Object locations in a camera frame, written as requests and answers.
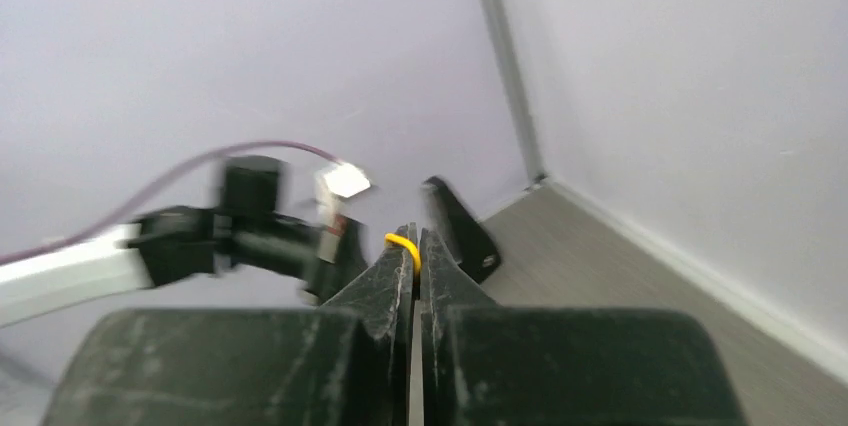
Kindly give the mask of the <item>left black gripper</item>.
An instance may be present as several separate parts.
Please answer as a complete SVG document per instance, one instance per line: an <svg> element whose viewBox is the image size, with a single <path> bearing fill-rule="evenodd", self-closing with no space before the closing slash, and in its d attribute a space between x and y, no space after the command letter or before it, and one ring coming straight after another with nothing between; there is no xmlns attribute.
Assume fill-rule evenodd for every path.
<svg viewBox="0 0 848 426"><path fill-rule="evenodd" d="M341 214L319 229L304 268L301 298L308 305L324 304L368 268L361 232L360 222Z"/></svg>

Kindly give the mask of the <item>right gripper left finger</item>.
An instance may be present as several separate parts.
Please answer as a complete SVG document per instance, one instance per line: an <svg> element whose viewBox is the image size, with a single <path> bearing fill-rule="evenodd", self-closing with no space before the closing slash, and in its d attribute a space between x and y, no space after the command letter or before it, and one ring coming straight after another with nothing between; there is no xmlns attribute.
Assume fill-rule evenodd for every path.
<svg viewBox="0 0 848 426"><path fill-rule="evenodd" d="M313 309L124 309L88 333L46 425L404 425L414 224Z"/></svg>

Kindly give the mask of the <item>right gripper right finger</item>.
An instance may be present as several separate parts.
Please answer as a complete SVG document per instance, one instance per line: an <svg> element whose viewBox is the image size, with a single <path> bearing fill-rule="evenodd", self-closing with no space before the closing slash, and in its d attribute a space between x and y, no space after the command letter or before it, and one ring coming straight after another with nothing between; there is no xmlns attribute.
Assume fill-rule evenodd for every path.
<svg viewBox="0 0 848 426"><path fill-rule="evenodd" d="M428 425L743 425L702 324L673 310L509 307L424 231Z"/></svg>

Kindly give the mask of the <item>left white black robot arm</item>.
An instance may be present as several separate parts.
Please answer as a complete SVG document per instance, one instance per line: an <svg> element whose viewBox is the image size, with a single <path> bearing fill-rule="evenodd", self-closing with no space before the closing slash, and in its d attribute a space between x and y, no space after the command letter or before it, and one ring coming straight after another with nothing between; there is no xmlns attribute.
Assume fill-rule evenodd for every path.
<svg viewBox="0 0 848 426"><path fill-rule="evenodd" d="M326 301L365 267L359 226L343 208L373 183L361 168L331 162L315 175L318 218L309 223L277 211L284 170L267 156L231 157L211 208L165 208L98 239L3 263L1 324L241 265L297 278L314 303Z"/></svg>

